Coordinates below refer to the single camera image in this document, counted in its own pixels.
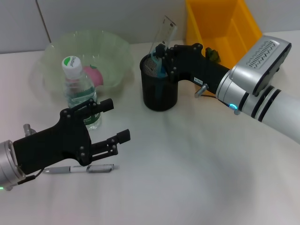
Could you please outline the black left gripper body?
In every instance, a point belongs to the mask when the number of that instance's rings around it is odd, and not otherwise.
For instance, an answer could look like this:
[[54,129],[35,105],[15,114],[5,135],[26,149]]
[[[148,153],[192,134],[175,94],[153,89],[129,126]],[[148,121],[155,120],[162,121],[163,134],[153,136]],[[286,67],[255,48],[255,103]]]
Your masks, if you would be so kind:
[[17,163],[31,174],[65,159],[86,166],[92,162],[91,139],[82,118],[68,110],[57,124],[13,142]]

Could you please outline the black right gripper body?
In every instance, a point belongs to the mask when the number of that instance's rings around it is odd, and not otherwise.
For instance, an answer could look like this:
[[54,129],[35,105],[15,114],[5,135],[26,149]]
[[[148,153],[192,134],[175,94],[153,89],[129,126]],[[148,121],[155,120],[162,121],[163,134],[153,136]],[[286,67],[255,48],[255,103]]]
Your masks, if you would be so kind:
[[208,85],[208,91],[216,94],[221,80],[229,71],[228,68],[213,62],[202,55],[203,46],[178,45],[173,48],[172,66],[176,68],[172,80],[188,80],[196,85]]

